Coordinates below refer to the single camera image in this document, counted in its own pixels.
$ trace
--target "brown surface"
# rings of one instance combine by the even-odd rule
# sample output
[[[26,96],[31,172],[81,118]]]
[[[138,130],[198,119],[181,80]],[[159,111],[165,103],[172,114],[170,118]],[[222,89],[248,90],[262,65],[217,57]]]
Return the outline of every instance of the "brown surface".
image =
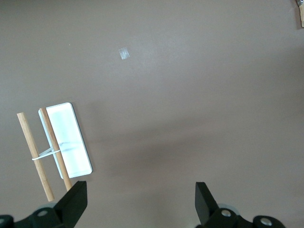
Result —
[[[302,227],[303,60],[294,0],[0,0],[0,211],[47,202],[16,113],[43,151],[38,109],[71,102],[93,166],[72,179],[88,181],[78,228],[193,228],[196,181]]]

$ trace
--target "small clear plastic piece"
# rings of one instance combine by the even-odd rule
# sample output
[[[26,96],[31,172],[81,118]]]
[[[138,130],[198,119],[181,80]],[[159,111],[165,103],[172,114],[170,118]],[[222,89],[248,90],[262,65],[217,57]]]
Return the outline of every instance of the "small clear plastic piece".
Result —
[[[119,49],[119,54],[120,54],[122,60],[130,57],[129,52],[128,52],[126,47],[122,48],[122,49]]]

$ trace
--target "white plastic card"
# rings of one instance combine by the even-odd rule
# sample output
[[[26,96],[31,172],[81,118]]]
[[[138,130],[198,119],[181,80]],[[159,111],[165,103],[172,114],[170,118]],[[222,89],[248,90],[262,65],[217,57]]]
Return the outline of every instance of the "white plastic card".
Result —
[[[44,131],[46,132],[48,143],[50,147],[52,147],[42,115],[40,111],[38,111],[38,113]],[[53,126],[69,177],[72,178],[90,174],[92,172],[92,166],[87,155],[72,104],[64,103],[47,107],[47,113]],[[60,176],[63,178],[55,154],[54,158]]]

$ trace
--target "wooden object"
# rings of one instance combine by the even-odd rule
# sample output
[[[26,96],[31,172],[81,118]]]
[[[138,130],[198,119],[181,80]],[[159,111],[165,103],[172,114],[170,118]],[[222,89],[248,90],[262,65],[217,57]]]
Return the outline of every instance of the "wooden object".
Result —
[[[49,137],[51,139],[51,142],[52,142],[52,145],[53,145],[53,149],[54,149],[54,151],[59,151],[60,148],[59,148],[56,136],[54,134],[54,130],[53,130],[52,124],[51,124],[51,122],[49,120],[47,109],[46,108],[40,108],[40,112],[42,114],[43,121],[44,121],[44,123],[46,125],[48,135],[49,135]],[[61,173],[62,173],[63,181],[64,181],[64,183],[66,185],[66,190],[69,191],[71,189],[71,187],[72,187],[72,183],[71,183],[71,180],[70,180],[70,178],[68,176],[67,168],[66,168],[66,165],[65,165],[65,162],[63,160],[61,152],[57,152],[56,153],[56,158],[57,158],[57,161],[58,161]]]
[[[301,25],[304,28],[304,4],[299,6],[299,9],[300,9]]]
[[[36,143],[34,141],[32,132],[31,132],[31,130],[29,128],[29,125],[28,125],[29,123],[28,123],[28,120],[25,117],[25,114],[24,113],[18,113],[17,117],[19,119],[21,128],[23,130],[25,139],[26,139],[26,141],[28,143],[28,147],[29,147],[30,153],[32,154],[32,157],[33,158],[39,157],[37,146],[36,146]],[[54,194],[53,194],[51,186],[50,186],[50,184],[48,182],[48,178],[46,176],[46,173],[45,173],[45,170],[43,168],[41,160],[40,159],[34,160],[34,164],[36,166],[38,175],[40,177],[40,180],[41,180],[44,192],[47,195],[48,201],[53,201],[54,200]]]

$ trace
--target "wooden stick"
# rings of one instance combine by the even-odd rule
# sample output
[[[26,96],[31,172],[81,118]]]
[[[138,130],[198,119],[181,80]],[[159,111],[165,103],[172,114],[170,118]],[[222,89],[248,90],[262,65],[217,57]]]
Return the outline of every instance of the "wooden stick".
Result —
[[[301,25],[304,28],[304,4],[299,6],[300,8],[300,16],[301,16]]]
[[[24,113],[18,113],[17,117],[19,119],[21,128],[23,130],[23,134],[24,134],[25,139],[26,139],[26,141],[28,143],[28,147],[29,147],[30,153],[32,154],[32,157],[33,158],[39,157],[37,146],[35,144],[32,132],[31,132],[31,130],[29,128],[29,125],[28,125],[29,123],[28,123],[28,120],[25,117],[25,114]],[[46,176],[46,172],[45,172],[45,170],[43,168],[41,160],[40,159],[34,160],[34,164],[36,166],[38,175],[40,177],[40,180],[41,180],[44,192],[47,195],[48,201],[53,201],[54,200],[54,194],[53,194],[51,186],[50,186],[50,184],[48,182],[48,178]]]
[[[60,148],[59,148],[59,145],[58,145],[58,142],[57,142],[57,139],[56,139],[51,121],[49,120],[47,109],[46,108],[40,108],[40,112],[41,112],[43,121],[46,125],[48,135],[51,139],[53,149],[54,149],[54,151],[59,151]],[[65,182],[65,185],[66,185],[66,190],[69,191],[72,187],[72,183],[71,183],[71,180],[68,176],[67,168],[66,168],[65,162],[63,160],[62,154],[61,154],[61,152],[57,152],[55,155],[56,155],[56,158],[57,158],[57,161],[58,161],[61,173],[62,173],[63,181]]]

